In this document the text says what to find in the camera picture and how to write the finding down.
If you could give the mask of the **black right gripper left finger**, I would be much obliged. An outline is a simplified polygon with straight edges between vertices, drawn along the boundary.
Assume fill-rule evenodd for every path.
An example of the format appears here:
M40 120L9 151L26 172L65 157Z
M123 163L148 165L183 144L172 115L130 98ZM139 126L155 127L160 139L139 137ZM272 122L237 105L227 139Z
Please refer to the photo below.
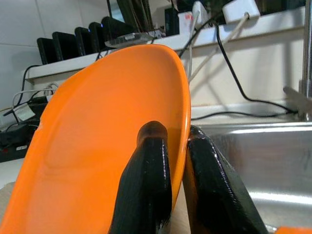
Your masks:
M144 124L122 172L108 234L159 234L172 212L168 133L159 121Z

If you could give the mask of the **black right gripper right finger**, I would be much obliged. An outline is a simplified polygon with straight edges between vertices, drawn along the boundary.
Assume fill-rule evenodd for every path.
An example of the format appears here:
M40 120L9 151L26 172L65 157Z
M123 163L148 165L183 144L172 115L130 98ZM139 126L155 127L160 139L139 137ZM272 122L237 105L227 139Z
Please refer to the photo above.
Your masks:
M186 203L191 234L268 234L240 176L197 126L187 143Z

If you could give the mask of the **orange plastic plate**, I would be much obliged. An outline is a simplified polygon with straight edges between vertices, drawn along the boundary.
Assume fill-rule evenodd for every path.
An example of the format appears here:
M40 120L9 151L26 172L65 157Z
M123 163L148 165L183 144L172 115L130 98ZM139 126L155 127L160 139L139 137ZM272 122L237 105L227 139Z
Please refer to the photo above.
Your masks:
M177 53L124 48L63 82L44 109L0 234L107 234L121 174L147 122L168 131L172 198L190 132L190 91Z

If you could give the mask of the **orange plastic bowl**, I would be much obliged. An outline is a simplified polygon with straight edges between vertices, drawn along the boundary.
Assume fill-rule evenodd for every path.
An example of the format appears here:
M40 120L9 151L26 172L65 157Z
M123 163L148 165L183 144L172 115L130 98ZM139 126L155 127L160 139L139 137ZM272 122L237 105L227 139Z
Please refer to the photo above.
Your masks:
M274 234L312 234L312 228L280 227Z

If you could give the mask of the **stainless steel sink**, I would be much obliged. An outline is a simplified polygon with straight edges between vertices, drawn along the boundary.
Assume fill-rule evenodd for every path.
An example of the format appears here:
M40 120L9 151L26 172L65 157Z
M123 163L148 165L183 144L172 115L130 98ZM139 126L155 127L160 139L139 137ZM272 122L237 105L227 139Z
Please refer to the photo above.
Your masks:
M239 173L263 222L312 229L312 123L200 126Z

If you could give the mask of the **black power strip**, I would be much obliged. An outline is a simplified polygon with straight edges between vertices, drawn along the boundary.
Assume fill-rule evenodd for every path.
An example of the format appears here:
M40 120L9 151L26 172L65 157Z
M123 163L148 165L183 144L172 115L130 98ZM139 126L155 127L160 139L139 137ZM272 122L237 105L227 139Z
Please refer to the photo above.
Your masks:
M0 163L24 158L27 150L28 145L0 147Z

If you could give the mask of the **black charging device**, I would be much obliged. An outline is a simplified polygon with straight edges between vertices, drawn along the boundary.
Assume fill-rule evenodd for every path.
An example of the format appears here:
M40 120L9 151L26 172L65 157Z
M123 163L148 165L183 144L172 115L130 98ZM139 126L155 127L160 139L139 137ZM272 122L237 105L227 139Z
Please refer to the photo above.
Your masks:
M19 112L18 114L15 113L19 122L9 125L2 132L0 131L0 148L31 140L47 104L48 98L41 96L34 97L16 107L14 112Z

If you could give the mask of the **clear plastic piece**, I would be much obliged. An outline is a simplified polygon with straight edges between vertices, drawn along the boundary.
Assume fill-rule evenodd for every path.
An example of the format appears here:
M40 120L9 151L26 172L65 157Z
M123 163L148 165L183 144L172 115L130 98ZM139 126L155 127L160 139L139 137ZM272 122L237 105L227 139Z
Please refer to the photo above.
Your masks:
M130 33L105 42L107 47L124 48L137 44L145 44L153 39L148 33Z

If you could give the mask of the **black battery pack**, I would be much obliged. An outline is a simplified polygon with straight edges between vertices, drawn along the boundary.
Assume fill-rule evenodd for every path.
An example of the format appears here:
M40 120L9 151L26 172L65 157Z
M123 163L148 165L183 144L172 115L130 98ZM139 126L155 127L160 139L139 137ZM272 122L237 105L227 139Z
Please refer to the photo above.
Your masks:
M80 56L85 56L94 53L91 33L87 28L84 27L75 28L75 36Z
M107 49L105 45L105 39L103 36L102 24L98 22L92 22L89 24L89 31L92 40L92 47L94 52L105 51Z
M57 62L57 54L52 39L38 38L37 45L43 65Z
M58 61L73 59L79 56L75 35L64 32L53 32L52 38Z
M137 32L136 28L121 22L112 17L104 17L101 20L103 26L103 37L105 41L116 39L117 37Z

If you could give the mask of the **black box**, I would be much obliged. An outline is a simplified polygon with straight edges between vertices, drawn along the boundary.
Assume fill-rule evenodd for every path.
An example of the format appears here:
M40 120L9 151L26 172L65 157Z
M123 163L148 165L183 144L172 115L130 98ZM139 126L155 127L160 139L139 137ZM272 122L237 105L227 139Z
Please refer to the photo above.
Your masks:
M175 8L167 8L164 10L165 16L165 33L166 36L179 34L178 11Z

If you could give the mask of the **white box red print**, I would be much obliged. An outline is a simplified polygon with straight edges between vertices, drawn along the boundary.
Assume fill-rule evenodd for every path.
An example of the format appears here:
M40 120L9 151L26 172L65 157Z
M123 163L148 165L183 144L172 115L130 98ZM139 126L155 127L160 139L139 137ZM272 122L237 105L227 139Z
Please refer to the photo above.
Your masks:
M193 22L192 12L178 13L178 20L179 20L179 34L189 36Z

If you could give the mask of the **white plug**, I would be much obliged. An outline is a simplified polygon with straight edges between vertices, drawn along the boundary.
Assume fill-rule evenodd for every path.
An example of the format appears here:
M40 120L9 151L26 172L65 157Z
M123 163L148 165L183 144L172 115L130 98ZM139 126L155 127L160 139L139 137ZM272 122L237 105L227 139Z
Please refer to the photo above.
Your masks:
M201 27L209 19L209 15L204 5L199 0L194 2L192 13L194 17L193 23L196 29Z

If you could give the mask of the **white power adapter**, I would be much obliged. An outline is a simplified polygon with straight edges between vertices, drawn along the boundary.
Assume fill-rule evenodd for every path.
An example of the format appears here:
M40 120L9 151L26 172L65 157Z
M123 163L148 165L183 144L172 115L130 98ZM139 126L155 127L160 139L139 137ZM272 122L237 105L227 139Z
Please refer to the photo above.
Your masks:
M222 12L227 24L240 21L246 13L250 18L260 16L255 0L233 0L222 7Z

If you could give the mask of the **white wall shelf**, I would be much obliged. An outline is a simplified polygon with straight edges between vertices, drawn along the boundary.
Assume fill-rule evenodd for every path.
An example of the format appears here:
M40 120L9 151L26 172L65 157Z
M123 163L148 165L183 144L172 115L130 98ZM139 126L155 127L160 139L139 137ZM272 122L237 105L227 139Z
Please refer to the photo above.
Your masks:
M303 28L304 26L304 7L299 7L294 10L273 13L265 16L260 16L257 19L249 19L244 24L242 31L232 39L244 39L258 37ZM175 51L180 51L185 46L189 39L189 35L175 35L156 39L154 44L165 45ZM194 48L202 46L210 46L216 43L215 29L202 29L197 36ZM55 63L50 63L38 67L33 67L26 75L27 80L52 76L61 73L80 70L95 62L97 54L90 54L82 57L63 60Z

